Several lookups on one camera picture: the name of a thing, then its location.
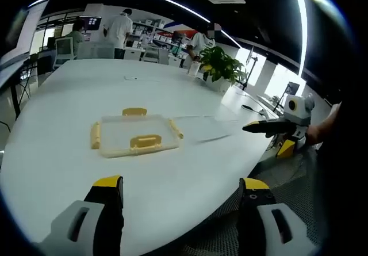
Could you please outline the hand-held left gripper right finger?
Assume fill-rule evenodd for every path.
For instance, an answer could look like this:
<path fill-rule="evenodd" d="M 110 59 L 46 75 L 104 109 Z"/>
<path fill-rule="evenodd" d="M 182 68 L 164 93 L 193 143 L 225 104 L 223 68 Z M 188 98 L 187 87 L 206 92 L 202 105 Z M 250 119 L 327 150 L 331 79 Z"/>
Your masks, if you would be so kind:
<path fill-rule="evenodd" d="M 315 245 L 306 224 L 269 186 L 253 178 L 239 179 L 236 222 L 239 255 L 311 255 Z"/>

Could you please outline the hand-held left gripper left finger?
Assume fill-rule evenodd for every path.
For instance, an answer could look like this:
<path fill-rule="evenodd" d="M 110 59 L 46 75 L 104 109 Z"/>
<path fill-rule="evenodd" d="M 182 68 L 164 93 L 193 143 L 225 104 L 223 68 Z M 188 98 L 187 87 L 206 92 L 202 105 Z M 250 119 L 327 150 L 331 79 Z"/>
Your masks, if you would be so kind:
<path fill-rule="evenodd" d="M 123 177 L 96 181 L 84 200 L 76 200 L 51 223 L 40 242 L 44 255 L 120 255 L 124 226 Z"/>

